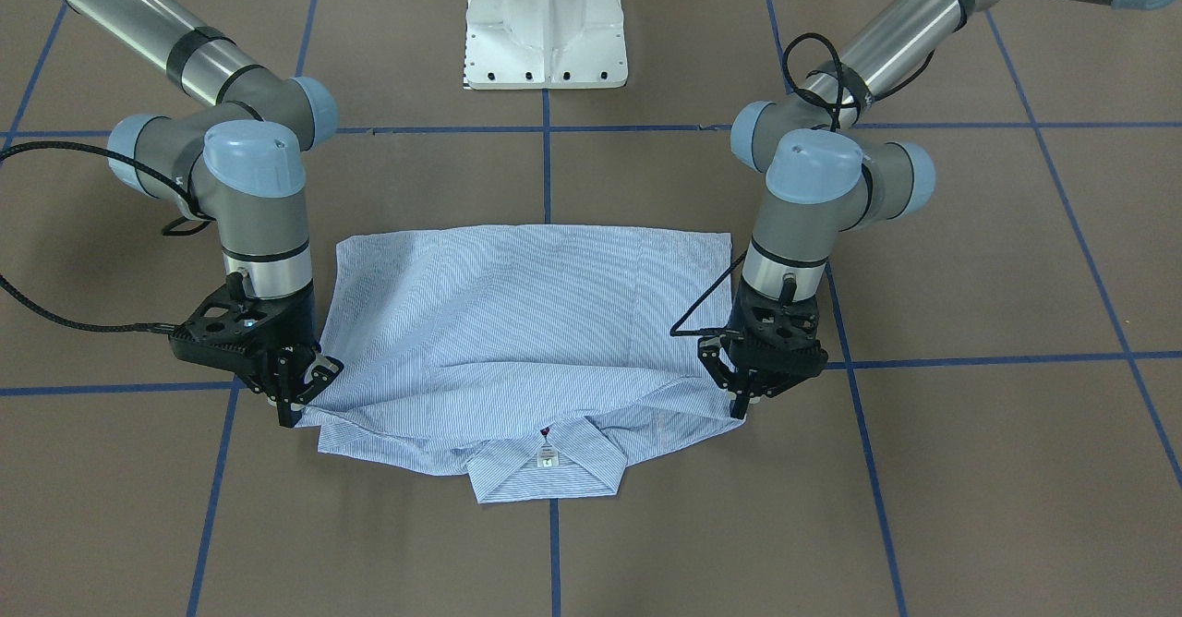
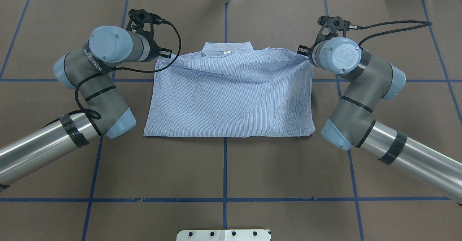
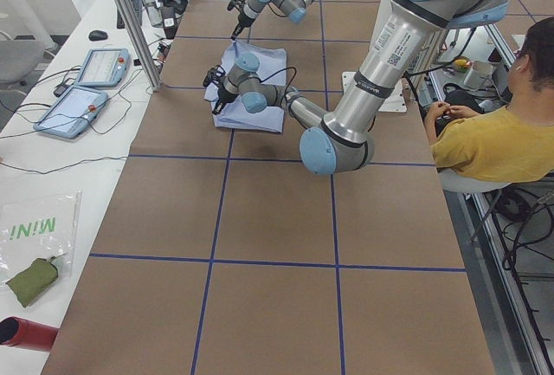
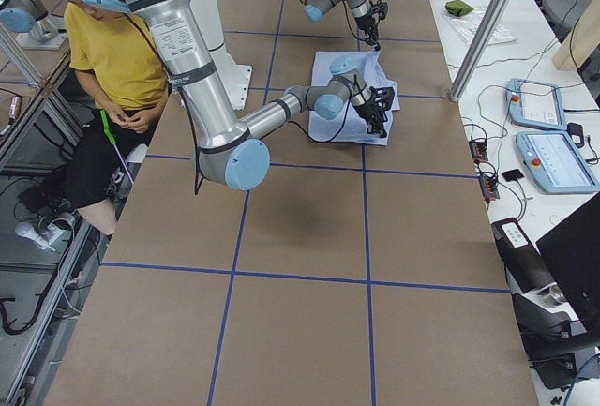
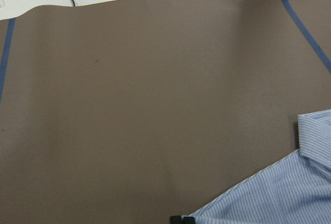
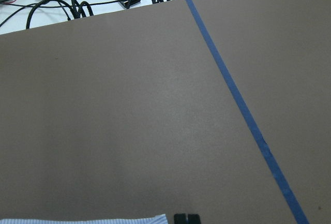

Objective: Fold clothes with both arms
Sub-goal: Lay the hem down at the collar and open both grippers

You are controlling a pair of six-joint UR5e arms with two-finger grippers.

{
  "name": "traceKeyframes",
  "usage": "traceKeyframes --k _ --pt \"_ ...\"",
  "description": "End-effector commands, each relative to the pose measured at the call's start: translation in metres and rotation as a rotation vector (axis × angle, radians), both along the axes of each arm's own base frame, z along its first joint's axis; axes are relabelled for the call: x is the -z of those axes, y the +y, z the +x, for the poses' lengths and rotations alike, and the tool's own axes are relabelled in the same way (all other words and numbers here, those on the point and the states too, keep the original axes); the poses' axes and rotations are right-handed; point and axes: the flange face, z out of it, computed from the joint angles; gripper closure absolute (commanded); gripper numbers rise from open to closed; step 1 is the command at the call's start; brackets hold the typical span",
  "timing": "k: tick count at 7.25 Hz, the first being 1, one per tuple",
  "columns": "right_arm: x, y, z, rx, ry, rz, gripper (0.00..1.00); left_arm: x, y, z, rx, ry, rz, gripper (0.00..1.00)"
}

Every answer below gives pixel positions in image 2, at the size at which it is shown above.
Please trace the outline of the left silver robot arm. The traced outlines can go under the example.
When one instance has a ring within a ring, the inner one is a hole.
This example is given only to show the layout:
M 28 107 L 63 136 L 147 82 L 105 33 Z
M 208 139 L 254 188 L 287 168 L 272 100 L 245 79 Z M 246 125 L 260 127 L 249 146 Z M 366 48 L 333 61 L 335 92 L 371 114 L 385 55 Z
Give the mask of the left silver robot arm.
M 125 62 L 150 62 L 171 54 L 157 46 L 153 31 L 94 29 L 82 47 L 53 67 L 56 79 L 74 90 L 78 109 L 1 148 L 1 190 L 100 136 L 114 139 L 131 130 L 136 119 L 110 74 L 122 70 Z

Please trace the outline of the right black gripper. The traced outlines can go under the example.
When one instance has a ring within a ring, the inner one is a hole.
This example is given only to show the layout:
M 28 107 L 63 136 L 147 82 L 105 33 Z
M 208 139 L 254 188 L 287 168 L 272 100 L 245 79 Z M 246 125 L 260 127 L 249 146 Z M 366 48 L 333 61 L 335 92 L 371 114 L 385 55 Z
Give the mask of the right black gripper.
M 305 45 L 299 45 L 297 49 L 297 53 L 299 55 L 303 55 L 305 57 L 312 57 L 313 56 L 313 47 L 308 47 Z

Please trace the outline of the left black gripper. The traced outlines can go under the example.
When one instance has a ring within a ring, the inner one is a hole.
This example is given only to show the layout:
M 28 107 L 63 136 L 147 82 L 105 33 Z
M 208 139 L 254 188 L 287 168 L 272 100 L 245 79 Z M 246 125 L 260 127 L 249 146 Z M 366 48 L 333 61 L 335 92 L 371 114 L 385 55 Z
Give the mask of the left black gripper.
M 172 50 L 167 48 L 160 47 L 155 41 L 149 41 L 149 53 L 147 56 L 147 60 L 153 60 L 156 57 L 166 57 L 171 58 Z

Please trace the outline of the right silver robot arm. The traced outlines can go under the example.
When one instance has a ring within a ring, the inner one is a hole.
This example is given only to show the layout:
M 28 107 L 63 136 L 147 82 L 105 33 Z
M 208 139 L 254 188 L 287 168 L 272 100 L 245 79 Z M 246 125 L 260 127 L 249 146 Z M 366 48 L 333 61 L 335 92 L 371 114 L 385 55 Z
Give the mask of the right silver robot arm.
M 344 37 L 324 39 L 311 47 L 299 45 L 297 53 L 348 83 L 322 129 L 325 140 L 343 150 L 366 152 L 461 205 L 461 163 L 374 116 L 381 102 L 403 90 L 403 71 Z

